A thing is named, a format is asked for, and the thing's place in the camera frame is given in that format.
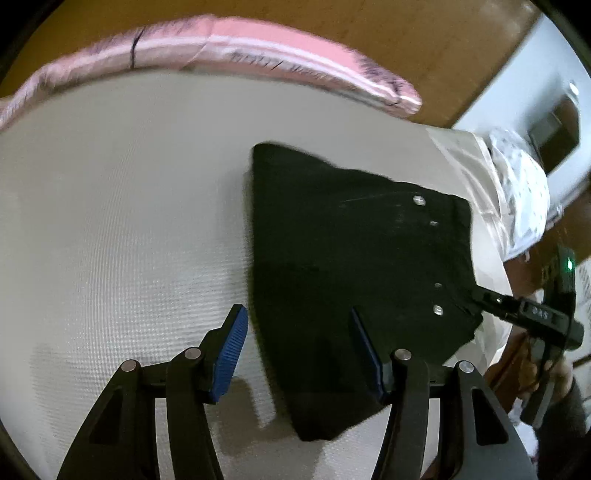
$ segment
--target white sheet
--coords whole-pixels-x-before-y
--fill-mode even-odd
[[[122,360],[167,361],[248,304],[249,151],[269,140],[472,201],[426,127],[278,82],[130,73],[57,95],[0,134],[0,417],[41,478],[56,477]],[[495,242],[473,209],[476,279],[510,293]],[[483,371],[508,333],[487,315],[457,355]],[[300,442],[251,329],[207,414],[227,479],[363,479],[388,410],[334,442]],[[162,403],[157,419],[162,439]]]

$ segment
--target black handle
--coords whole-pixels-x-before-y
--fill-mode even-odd
[[[544,421],[544,415],[550,406],[550,401],[554,395],[554,380],[550,378],[549,372],[544,372],[540,379],[538,390],[531,394],[530,399],[525,404],[521,412],[521,421],[531,425],[534,429],[539,429]]]

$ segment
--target pink pillowcase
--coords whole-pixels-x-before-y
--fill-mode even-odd
[[[344,45],[268,22],[201,15],[136,28],[46,64],[0,100],[0,129],[57,87],[130,69],[197,66],[324,87],[398,117],[421,106],[409,82]]]

